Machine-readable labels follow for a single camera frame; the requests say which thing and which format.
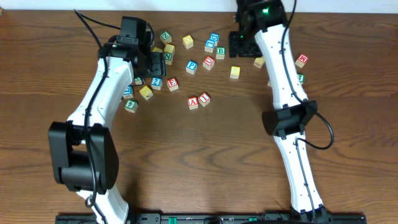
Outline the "blue 2 block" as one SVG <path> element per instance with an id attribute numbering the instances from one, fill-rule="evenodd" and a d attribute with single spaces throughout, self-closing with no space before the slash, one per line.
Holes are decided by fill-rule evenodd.
<path id="1" fill-rule="evenodd" d="M 151 87 L 154 90 L 161 90 L 162 88 L 162 79 L 158 77 L 154 77 L 151 81 Z"/>

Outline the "red A block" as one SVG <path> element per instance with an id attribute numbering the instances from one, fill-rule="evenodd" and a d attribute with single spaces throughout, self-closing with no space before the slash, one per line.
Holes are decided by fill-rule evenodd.
<path id="1" fill-rule="evenodd" d="M 198 108 L 199 102 L 198 102 L 198 98 L 196 96 L 188 98 L 187 102 L 188 102 L 188 107 L 190 110 L 194 110 L 194 109 Z"/>

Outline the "red I block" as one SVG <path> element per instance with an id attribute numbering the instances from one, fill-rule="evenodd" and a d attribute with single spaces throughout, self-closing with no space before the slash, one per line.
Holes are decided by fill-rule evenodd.
<path id="1" fill-rule="evenodd" d="M 205 107 L 211 102 L 211 98 L 208 93 L 204 92 L 198 97 L 198 101 L 203 107 Z"/>

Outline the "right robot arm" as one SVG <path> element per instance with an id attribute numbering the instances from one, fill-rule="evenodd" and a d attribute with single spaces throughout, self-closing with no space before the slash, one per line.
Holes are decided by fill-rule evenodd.
<path id="1" fill-rule="evenodd" d="M 272 85 L 272 111 L 262 114 L 268 135 L 281 153 L 291 194 L 291 219 L 323 223 L 326 210 L 313 180 L 306 147 L 305 127 L 319 116 L 315 101 L 309 101 L 297 75 L 290 48 L 287 16 L 281 0 L 238 1 L 237 31 L 229 34 L 230 57 L 262 56 Z"/>

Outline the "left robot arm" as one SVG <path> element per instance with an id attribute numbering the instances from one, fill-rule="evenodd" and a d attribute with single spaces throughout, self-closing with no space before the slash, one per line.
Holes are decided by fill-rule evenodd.
<path id="1" fill-rule="evenodd" d="M 116 187 L 119 158 L 110 128 L 134 78 L 166 74 L 165 56 L 149 47 L 112 42 L 98 55 L 95 77 L 78 108 L 65 122 L 49 127 L 53 175 L 85 200 L 96 223 L 130 223 L 134 216 Z"/>

